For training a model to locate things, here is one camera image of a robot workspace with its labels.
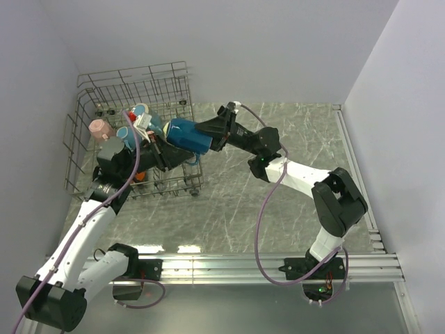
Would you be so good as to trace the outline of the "dark blue white-inside mug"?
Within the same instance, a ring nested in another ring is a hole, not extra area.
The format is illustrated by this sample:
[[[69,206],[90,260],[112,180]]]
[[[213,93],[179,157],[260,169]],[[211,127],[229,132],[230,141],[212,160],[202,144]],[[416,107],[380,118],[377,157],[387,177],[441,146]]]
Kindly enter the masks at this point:
[[[192,152],[194,159],[189,159],[189,166],[198,165],[200,157],[206,154],[211,147],[212,138],[196,130],[196,122],[183,118],[173,118],[163,126],[166,141],[184,150]]]

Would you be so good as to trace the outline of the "orange enamel mug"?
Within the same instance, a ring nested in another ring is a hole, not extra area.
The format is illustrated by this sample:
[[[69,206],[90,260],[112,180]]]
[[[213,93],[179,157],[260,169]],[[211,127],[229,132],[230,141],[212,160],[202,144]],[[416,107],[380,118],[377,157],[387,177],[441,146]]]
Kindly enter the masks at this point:
[[[140,172],[134,175],[133,180],[135,183],[141,183],[145,181],[145,178],[146,178],[146,172]]]

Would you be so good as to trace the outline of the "blue patterned mug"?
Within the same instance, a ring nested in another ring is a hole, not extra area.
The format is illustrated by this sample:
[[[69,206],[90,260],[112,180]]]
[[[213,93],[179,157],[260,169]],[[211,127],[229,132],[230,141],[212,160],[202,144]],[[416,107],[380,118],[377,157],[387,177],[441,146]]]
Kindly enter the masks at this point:
[[[123,126],[116,130],[116,136],[121,138],[124,144],[131,150],[136,149],[136,140],[134,138],[134,133],[129,126]]]

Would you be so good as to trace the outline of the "light blue yellow-inside mug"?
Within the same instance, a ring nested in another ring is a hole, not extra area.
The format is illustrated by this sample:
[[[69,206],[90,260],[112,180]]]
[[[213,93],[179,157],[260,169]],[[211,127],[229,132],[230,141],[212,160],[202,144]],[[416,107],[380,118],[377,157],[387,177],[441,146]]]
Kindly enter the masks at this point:
[[[151,108],[149,108],[147,104],[138,103],[130,109],[130,112],[135,113],[137,116],[141,115],[142,113],[149,114],[151,116],[149,129],[154,131],[154,133],[159,136],[163,135],[162,119],[156,112],[151,110]]]

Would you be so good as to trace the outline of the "light pink mug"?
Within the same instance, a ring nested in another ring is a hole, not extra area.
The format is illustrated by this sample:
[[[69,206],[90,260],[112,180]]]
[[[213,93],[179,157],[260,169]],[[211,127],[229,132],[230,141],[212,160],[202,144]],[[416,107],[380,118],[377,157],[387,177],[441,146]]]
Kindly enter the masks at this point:
[[[93,120],[89,124],[88,129],[91,136],[97,143],[102,143],[115,136],[114,128],[112,128],[108,122],[102,119]]]

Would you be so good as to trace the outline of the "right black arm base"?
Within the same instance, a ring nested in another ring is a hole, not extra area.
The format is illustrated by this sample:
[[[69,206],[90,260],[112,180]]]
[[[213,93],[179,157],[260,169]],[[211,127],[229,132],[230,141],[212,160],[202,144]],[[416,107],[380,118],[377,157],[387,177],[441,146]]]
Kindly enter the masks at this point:
[[[318,264],[317,261],[302,257],[284,258],[284,264],[278,268],[284,273],[286,280],[296,280],[309,273]],[[340,257],[333,257],[327,263],[322,264],[308,280],[341,280],[346,277],[346,265]]]

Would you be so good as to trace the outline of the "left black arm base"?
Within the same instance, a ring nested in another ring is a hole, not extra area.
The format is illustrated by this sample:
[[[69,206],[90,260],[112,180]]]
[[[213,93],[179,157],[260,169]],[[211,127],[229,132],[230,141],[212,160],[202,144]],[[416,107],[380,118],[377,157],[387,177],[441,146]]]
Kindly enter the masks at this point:
[[[163,260],[161,259],[139,260],[136,277],[145,280],[160,281],[162,270]]]

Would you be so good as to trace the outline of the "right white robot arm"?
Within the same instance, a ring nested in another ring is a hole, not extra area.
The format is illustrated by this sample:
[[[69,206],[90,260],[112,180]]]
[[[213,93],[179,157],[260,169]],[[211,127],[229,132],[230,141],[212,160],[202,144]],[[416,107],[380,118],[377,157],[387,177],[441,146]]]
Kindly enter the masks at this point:
[[[291,161],[287,153],[279,153],[284,146],[278,130],[268,125],[256,132],[246,129],[236,121],[238,108],[230,102],[220,107],[216,117],[194,128],[211,137],[215,152],[231,145],[253,154],[248,165],[257,179],[274,189],[287,186],[313,200],[321,228],[307,251],[306,269],[312,277],[321,278],[330,270],[330,260],[349,229],[368,212],[368,204],[346,169],[321,170]]]

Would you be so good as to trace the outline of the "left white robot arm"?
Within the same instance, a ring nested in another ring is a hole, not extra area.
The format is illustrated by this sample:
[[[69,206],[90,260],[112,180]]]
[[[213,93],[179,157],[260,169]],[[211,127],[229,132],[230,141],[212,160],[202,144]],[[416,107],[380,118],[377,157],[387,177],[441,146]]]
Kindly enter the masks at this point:
[[[171,170],[194,156],[162,140],[143,141],[134,150],[118,137],[103,142],[94,179],[69,232],[34,276],[22,276],[17,283],[21,316],[70,332],[81,322],[88,302],[107,284],[116,278],[139,280],[139,254],[132,246],[114,244],[89,269],[83,266],[125,204],[136,173]]]

